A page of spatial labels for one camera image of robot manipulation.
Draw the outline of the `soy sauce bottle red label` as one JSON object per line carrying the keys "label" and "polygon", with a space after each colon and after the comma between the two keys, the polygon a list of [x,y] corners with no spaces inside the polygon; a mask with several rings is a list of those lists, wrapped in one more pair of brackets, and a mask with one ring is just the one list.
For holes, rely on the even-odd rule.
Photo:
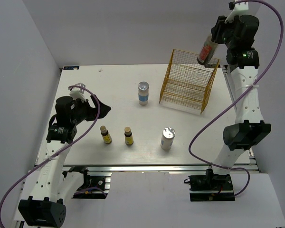
{"label": "soy sauce bottle red label", "polygon": [[217,46],[218,44],[212,41],[212,35],[209,35],[206,38],[200,53],[198,54],[197,62],[203,66],[208,64],[210,60],[212,59],[217,49]]}

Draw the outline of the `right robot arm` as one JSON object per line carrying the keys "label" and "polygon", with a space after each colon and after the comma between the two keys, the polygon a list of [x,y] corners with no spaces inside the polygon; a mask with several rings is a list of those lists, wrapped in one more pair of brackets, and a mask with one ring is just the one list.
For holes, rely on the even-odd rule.
{"label": "right robot arm", "polygon": [[219,16],[211,29],[212,41],[227,47],[228,85],[236,102],[235,124],[223,131],[224,146],[212,164],[213,173],[205,177],[205,184],[214,190],[222,184],[220,175],[227,175],[237,159],[252,146],[261,142],[270,132],[271,125],[261,114],[257,80],[259,54],[252,47],[259,27],[255,16],[235,16],[226,22]]}

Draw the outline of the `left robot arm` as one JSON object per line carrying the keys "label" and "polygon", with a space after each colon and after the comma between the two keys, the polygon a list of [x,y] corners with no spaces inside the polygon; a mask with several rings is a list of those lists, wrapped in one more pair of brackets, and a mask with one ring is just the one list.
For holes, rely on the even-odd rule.
{"label": "left robot arm", "polygon": [[63,96],[56,100],[56,113],[49,121],[46,137],[46,164],[39,170],[36,184],[28,199],[20,200],[18,210],[29,226],[59,228],[66,217],[66,201],[79,188],[87,189],[91,178],[84,174],[68,174],[62,178],[62,169],[77,125],[83,121],[104,118],[111,107],[91,98],[92,108],[83,95]]}

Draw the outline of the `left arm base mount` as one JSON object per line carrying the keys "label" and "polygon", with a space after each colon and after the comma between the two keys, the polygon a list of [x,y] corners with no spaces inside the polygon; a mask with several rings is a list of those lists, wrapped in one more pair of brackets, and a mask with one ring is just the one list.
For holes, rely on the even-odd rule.
{"label": "left arm base mount", "polygon": [[73,199],[106,199],[110,189],[111,174],[101,174],[89,171],[87,167],[77,166],[62,171],[63,180],[71,177],[71,173],[80,173],[82,185],[77,188],[76,192],[84,190],[82,193],[74,194]]}

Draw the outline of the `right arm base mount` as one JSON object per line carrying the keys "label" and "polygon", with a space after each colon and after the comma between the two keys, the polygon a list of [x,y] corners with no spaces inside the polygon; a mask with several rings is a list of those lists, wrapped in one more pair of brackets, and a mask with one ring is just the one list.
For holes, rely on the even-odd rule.
{"label": "right arm base mount", "polygon": [[235,201],[231,176],[214,174],[207,169],[204,175],[191,175],[184,180],[190,186],[191,202]]}

